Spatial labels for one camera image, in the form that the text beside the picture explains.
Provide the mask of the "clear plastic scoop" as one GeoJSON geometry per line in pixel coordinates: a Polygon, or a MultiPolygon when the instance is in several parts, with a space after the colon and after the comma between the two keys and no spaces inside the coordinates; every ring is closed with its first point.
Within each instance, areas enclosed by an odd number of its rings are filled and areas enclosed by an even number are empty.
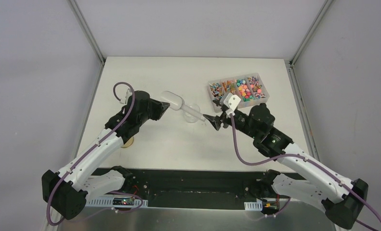
{"type": "MultiPolygon", "coordinates": [[[[184,99],[171,92],[171,91],[163,91],[161,93],[161,99],[164,101],[164,102],[167,102],[167,103],[170,103],[170,109],[174,110],[174,111],[182,111],[183,113],[183,108],[184,108],[184,105],[186,104],[186,102],[184,101],[184,99]]],[[[199,119],[199,121],[202,121],[204,122],[206,119],[203,117],[203,114],[201,113],[201,117],[199,119]]]]}

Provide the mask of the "clear plastic jar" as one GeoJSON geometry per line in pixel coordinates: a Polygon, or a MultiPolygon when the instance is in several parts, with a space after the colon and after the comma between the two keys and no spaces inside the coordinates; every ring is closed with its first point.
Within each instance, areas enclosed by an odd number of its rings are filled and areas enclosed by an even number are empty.
{"type": "Polygon", "coordinates": [[[201,117],[200,107],[195,103],[185,104],[183,116],[187,123],[196,123],[201,117]]]}

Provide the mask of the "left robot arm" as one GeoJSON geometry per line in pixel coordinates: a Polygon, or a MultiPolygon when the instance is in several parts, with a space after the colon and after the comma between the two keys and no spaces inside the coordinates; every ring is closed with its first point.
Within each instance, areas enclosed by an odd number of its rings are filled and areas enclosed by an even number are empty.
{"type": "Polygon", "coordinates": [[[112,191],[129,194],[133,188],[132,173],[115,166],[103,177],[92,179],[92,173],[117,149],[135,136],[148,120],[160,120],[170,104],[152,99],[149,93],[136,90],[126,104],[105,123],[104,129],[84,153],[54,172],[47,170],[41,178],[46,217],[56,210],[61,220],[75,218],[92,199],[112,191]]]}

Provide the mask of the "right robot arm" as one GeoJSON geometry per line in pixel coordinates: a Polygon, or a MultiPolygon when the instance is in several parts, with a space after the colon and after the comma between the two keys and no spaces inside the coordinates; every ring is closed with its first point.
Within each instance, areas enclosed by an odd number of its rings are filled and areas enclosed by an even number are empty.
{"type": "Polygon", "coordinates": [[[324,212],[335,225],[346,230],[353,228],[366,202],[366,182],[344,177],[308,155],[292,138],[274,127],[275,117],[265,103],[253,106],[249,114],[237,110],[231,103],[220,104],[218,100],[214,103],[221,107],[222,114],[204,114],[204,118],[216,130],[231,126],[235,153],[241,163],[258,166],[277,161],[307,180],[306,183],[296,182],[285,174],[270,170],[269,176],[259,182],[263,196],[278,194],[298,199],[324,212]],[[237,131],[251,137],[253,146],[267,159],[245,161],[238,150],[237,131]]]}

